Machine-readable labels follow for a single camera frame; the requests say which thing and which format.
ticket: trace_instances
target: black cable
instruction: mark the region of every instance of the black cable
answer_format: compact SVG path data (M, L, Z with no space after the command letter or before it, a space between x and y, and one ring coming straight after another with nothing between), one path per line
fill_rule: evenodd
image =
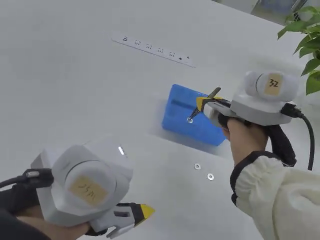
M26 180L25 176L22 176L22 175L10 178L8 180L4 180L4 181L0 182L0 189L4 188L6 186L12 185L12 184L22 183L25 180Z
M312 168L314 166L314 158L315 158L315 134L310 121L301 112L301 110L298 109L297 106L292 103L286 103L280 112L291 118L300 118L304 120L306 126L308 127L309 137L310 137L310 155L309 155L309 162L308 162L308 170L312 171Z
M50 168L27 169L22 175L0 182L0 189L12 184L25 184L30 188L46 188L52 185L54 176Z
M308 127L308 131L310 135L310 155L309 155L308 170L312 171L312 168L314 166L314 158L315 158L315 134L308 118L303 114L302 116L300 116L300 118L304 120L306 126Z

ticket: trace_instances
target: plant leaf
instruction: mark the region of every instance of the plant leaf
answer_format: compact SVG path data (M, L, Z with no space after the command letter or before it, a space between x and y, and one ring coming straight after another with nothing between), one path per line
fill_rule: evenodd
M320 66L320 60L319 59L311 59L310 61L307 62L307 64L305 65L305 68L301 74L301 76L306 75L308 73L310 73L312 70L316 69L317 67Z
M305 13L305 12L313 12L314 14L318 13L318 10L313 6L305 6L300 8L296 13Z
M307 95L320 91L320 80L310 75L306 81L305 92Z
M318 23L320 23L320 14L315 14L307 22L305 22L305 26L308 27L308 26L311 26L313 24L318 24Z
M284 23L287 24L288 22L292 22L293 20L295 20L295 16L293 14L289 14L288 16L286 16Z
M313 49L313 48L303 47L303 48L300 49L299 58L302 58L304 55L311 54L311 53L313 53L315 51L316 50Z
M311 32L311 33L310 33L310 35L311 35L312 38L316 37L318 34L319 34L318 32ZM301 42L299 43L299 45L296 47L296 49L295 49L295 51L294 51L293 54L295 54L296 52L298 52L298 50L299 50L300 48L302 48L302 47L305 45L305 43L308 42L308 41L310 41L310 40L311 40L311 39L310 39L310 36L309 36L309 35L305 36L305 37L301 40Z
M320 71L319 70L311 71L309 76L316 79L317 81L320 81Z
M287 27L278 32L278 40L287 32Z
M309 33L313 33L313 34L319 35L320 34L320 25L307 27L307 31Z
M302 32L306 29L306 24L306 21L294 21L287 25L285 28L288 32Z
M308 49L320 49L320 36L307 41L303 46Z

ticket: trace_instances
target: slot in blue block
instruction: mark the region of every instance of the slot in blue block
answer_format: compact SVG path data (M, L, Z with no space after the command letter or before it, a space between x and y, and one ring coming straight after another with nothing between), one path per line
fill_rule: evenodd
M220 145L226 139L222 129L214 126L203 113L199 113L192 123L187 121L187 117L196 108L196 98L207 96L184 86L172 85L162 127L165 130L189 136L206 144Z

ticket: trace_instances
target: white sleeve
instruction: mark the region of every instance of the white sleeve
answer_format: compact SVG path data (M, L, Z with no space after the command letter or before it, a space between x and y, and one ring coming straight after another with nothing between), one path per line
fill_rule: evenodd
M320 175L255 151L235 166L230 184L233 203L265 240L320 239Z

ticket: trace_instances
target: led light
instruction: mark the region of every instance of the led light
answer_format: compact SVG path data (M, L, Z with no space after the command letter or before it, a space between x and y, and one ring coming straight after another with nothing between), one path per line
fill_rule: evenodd
M122 155L125 155L125 153L124 153L124 151L123 151L123 149L122 149L122 147L118 147L118 149L119 149L119 151L120 151L120 153L122 154Z

